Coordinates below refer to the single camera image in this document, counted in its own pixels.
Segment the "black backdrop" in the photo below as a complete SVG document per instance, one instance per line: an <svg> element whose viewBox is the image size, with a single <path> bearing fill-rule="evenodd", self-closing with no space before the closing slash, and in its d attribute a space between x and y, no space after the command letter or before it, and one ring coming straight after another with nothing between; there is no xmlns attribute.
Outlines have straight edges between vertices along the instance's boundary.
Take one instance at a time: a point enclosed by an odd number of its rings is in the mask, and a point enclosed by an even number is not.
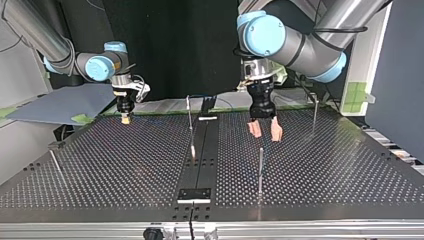
<svg viewBox="0 0 424 240"><path fill-rule="evenodd" d="M133 73L144 76L152 87L148 100L218 94L236 88L240 59L232 50L238 41L237 0L90 1L105 11L87 0L36 2L45 3L40 4L42 9L60 3L57 11L64 15L63 28L69 31L77 51L102 52L103 43L111 40L127 43L130 60L137 64ZM311 19L289 0L275 0L265 10L304 34L313 29ZM57 28L57 20L48 20ZM329 85L337 97L341 96L346 70ZM66 82L66 77L56 79L54 87L61 87L62 81Z"/></svg>
<svg viewBox="0 0 424 240"><path fill-rule="evenodd" d="M104 0L113 35L152 88L150 99L236 88L236 0Z"/></svg>

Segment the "blue joint cap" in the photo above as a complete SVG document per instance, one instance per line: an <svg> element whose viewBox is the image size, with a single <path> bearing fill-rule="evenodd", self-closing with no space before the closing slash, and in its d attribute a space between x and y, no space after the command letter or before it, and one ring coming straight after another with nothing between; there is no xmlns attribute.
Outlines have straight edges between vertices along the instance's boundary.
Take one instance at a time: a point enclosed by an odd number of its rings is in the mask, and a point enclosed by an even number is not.
<svg viewBox="0 0 424 240"><path fill-rule="evenodd" d="M127 45L123 42L107 42L104 47L105 51L128 53Z"/></svg>
<svg viewBox="0 0 424 240"><path fill-rule="evenodd" d="M56 71L56 69L53 68L52 64L49 62L49 60L47 60L46 57L43 57L43 63L46 66L46 68L49 72L57 73L57 74L63 74L61 72Z"/></svg>
<svg viewBox="0 0 424 240"><path fill-rule="evenodd" d="M264 15L251 20L244 29L243 41L249 52L267 57L278 52L286 40L286 28L277 17Z"/></svg>
<svg viewBox="0 0 424 240"><path fill-rule="evenodd" d="M239 29L239 27L241 27L243 24L250 22L252 19L255 19L257 17L262 17L265 15L266 15L266 12L263 10L242 14L238 16L237 18L237 29Z"/></svg>
<svg viewBox="0 0 424 240"><path fill-rule="evenodd" d="M308 77L318 82L329 83L336 79L341 73L343 68L346 66L347 57L344 52L340 54L339 60L334 64L330 69L328 69L323 74L320 74L316 77Z"/></svg>
<svg viewBox="0 0 424 240"><path fill-rule="evenodd" d="M85 72L96 81L105 81L115 74L113 62L104 56L94 56L85 64Z"/></svg>

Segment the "table surface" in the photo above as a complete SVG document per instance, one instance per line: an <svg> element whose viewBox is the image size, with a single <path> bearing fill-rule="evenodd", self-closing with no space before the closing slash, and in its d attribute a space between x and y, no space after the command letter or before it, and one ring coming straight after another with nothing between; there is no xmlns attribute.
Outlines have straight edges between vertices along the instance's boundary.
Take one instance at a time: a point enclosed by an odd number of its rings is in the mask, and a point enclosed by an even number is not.
<svg viewBox="0 0 424 240"><path fill-rule="evenodd" d="M248 112L101 117L0 186L0 223L422 219L424 177L332 110L278 113L282 142L250 136ZM259 148L265 151L258 194ZM210 188L211 203L178 205L180 189Z"/></svg>

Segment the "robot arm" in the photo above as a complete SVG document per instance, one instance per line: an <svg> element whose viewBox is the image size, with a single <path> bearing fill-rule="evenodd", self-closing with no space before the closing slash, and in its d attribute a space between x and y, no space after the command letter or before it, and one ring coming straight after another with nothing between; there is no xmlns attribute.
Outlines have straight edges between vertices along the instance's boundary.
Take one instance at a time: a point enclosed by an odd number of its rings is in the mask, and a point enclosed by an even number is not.
<svg viewBox="0 0 424 240"><path fill-rule="evenodd" d="M264 7L268 2L242 3L243 12L258 9L256 5ZM344 48L358 32L366 30L365 24L385 2L336 1L308 36L285 26L265 11L247 12L238 17L239 48L236 53L242 57L245 85L253 101L248 125L255 137L261 136L255 134L260 133L258 118L272 118L273 126L281 129L270 98L274 88L270 60L318 82L333 81L346 65ZM282 130L271 131L273 140L281 139L281 133Z"/></svg>
<svg viewBox="0 0 424 240"><path fill-rule="evenodd" d="M76 53L72 42L60 36L42 18L31 0L3 0L2 5L2 17L44 55L44 64L49 71L81 75L95 81L110 79L122 123L130 123L134 102L141 102L150 87L141 77L132 80L124 43L105 43L101 54Z"/></svg>
<svg viewBox="0 0 424 240"><path fill-rule="evenodd" d="M328 83L346 65L343 50L386 0L336 1L308 36L265 11L237 19L241 50L268 58L310 79Z"/></svg>

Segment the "vertical metal pin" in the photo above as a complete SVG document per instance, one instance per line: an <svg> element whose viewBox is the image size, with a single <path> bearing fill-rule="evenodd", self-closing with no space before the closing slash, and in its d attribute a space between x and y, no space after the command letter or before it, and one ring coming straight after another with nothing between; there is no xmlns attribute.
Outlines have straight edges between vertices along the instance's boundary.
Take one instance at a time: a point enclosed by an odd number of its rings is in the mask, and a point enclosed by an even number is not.
<svg viewBox="0 0 424 240"><path fill-rule="evenodd" d="M259 197L262 197L262 175L264 165L264 149L259 149Z"/></svg>
<svg viewBox="0 0 424 240"><path fill-rule="evenodd" d="M318 105L319 105L319 100L315 99L315 110L314 110L314 123L312 125L312 132L315 132L315 124L317 122L317 115L318 115Z"/></svg>
<svg viewBox="0 0 424 240"><path fill-rule="evenodd" d="M190 96L187 96L186 104L187 104L188 121L189 121L189 129L190 129L190 150L191 150L191 156L193 157L193 159L195 159L196 149L194 148L194 134L193 134L193 122L191 117Z"/></svg>
<svg viewBox="0 0 424 240"><path fill-rule="evenodd" d="M56 155L54 154L54 151L52 149L50 149L49 152L50 152L50 155L52 156L54 165L56 166L57 171L59 172L60 176L62 177L63 183L66 186L65 176L63 175L62 168L60 167L59 162L56 159Z"/></svg>

